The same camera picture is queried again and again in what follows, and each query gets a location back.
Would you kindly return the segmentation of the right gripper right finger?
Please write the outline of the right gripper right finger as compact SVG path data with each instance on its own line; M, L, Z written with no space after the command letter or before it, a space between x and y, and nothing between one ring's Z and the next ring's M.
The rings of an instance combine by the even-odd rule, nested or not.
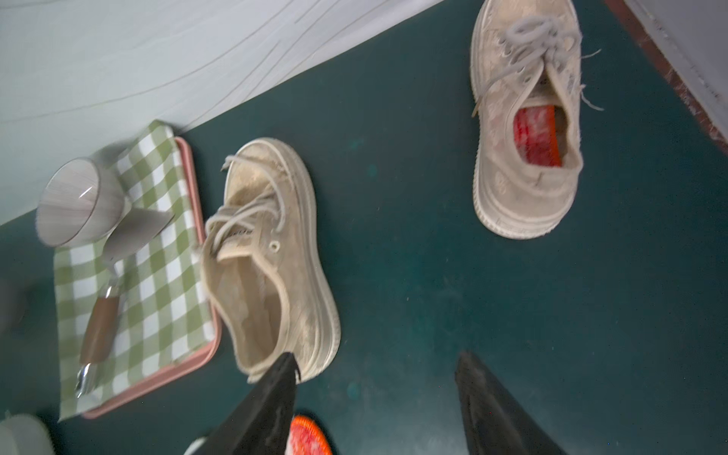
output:
M469 453L564 452L472 352L460 354L455 382Z

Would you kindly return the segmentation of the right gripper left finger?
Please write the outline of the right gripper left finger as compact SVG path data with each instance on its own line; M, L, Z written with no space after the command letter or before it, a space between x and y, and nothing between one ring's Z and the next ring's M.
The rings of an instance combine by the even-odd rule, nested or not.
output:
M297 379L295 356L280 355L246 398L191 454L284 454L288 442Z

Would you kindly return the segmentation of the red patterned insole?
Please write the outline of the red patterned insole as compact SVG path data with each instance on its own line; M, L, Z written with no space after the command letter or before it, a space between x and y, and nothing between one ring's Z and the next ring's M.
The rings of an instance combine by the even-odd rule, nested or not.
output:
M521 108L513 121L514 141L521 158L528 164L561 167L557 108L541 105Z
M290 425L285 455L333 455L326 435L316 421L296 415Z

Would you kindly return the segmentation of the beige sneaker one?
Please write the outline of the beige sneaker one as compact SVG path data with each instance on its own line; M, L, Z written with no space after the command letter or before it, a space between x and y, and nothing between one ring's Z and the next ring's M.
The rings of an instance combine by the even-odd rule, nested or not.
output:
M201 273L231 335L238 369L259 381L282 354L297 381L320 375L339 350L339 312L317 239L317 201L295 150L257 138L226 157L224 203L206 223Z
M581 42L569 0L490 0L480 9L470 47L480 125L473 201L502 237L543 236L574 203L586 102Z

